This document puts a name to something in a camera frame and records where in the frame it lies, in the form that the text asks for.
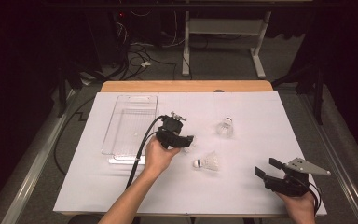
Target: transparent plastic box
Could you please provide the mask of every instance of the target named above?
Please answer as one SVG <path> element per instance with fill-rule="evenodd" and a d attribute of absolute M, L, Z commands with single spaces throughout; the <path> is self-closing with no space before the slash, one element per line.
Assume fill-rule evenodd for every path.
<path fill-rule="evenodd" d="M 157 96 L 118 96 L 102 148 L 104 155 L 112 155 L 110 163 L 131 164 L 135 161 L 145 133 L 157 113 Z M 140 163 L 145 160 L 144 151 L 145 147 Z"/>

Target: dark background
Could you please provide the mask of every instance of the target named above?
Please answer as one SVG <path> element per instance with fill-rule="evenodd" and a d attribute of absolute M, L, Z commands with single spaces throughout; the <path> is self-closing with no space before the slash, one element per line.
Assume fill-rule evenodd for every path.
<path fill-rule="evenodd" d="M 211 12 L 192 13 L 211 16 Z M 242 16 L 224 12 L 213 15 Z M 288 15 L 272 13 L 267 36 L 284 34 L 290 38 L 307 33 L 292 71 L 312 58 L 324 58 L 324 81 L 358 143 L 358 1 L 343 11 Z M 161 30 L 174 33 L 173 24 L 166 22 L 172 20 L 164 20 L 171 16 L 167 12 L 152 13 L 144 20 L 129 17 L 126 22 L 134 35 L 158 45 Z M 179 21 L 183 17 L 183 12 L 178 13 Z M 179 22 L 178 27 L 183 31 L 184 24 Z M 117 58 L 116 54 L 102 56 L 94 40 L 84 13 L 46 11 L 31 0 L 0 0 L 0 190 L 51 111 L 50 94 L 57 86 L 62 59 L 71 58 L 99 70 L 101 57 Z M 112 48 L 120 48 L 114 40 L 108 41 Z M 77 77 L 71 69 L 65 75 L 71 80 Z"/>

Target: human hand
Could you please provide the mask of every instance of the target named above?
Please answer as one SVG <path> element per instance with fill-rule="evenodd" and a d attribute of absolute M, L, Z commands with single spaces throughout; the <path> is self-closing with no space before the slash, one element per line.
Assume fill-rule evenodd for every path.
<path fill-rule="evenodd" d="M 296 224 L 314 224 L 314 199 L 307 192 L 301 197 L 289 197 L 284 194 L 275 192 L 285 203 L 289 217 Z"/>
<path fill-rule="evenodd" d="M 156 136 L 152 136 L 145 150 L 144 172 L 158 176 L 168 168 L 172 158 L 180 152 L 179 147 L 166 149 Z"/>

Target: shuttlecock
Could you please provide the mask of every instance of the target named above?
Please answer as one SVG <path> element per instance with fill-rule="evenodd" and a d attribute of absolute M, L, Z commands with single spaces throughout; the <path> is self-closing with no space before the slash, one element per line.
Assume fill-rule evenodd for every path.
<path fill-rule="evenodd" d="M 222 122 L 220 122 L 216 127 L 216 132 L 224 137 L 231 137 L 234 134 L 234 127 L 232 125 L 231 118 L 225 118 Z"/>
<path fill-rule="evenodd" d="M 193 166 L 196 168 L 205 168 L 213 171 L 219 170 L 219 163 L 217 162 L 216 152 L 208 154 L 203 159 L 194 160 Z"/>

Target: human arm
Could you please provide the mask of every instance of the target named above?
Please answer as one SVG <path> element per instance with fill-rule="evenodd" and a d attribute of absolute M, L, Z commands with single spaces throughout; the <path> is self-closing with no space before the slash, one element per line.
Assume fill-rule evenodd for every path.
<path fill-rule="evenodd" d="M 289 217 L 296 224 L 315 224 L 314 199 L 307 192 L 301 197 L 289 197 L 275 192 L 285 203 Z"/>
<path fill-rule="evenodd" d="M 173 156 L 179 151 L 180 148 L 164 148 L 157 138 L 153 136 L 146 146 L 145 168 L 123 194 L 118 197 L 99 223 L 131 224 L 145 195 L 159 175 L 168 168 Z"/>

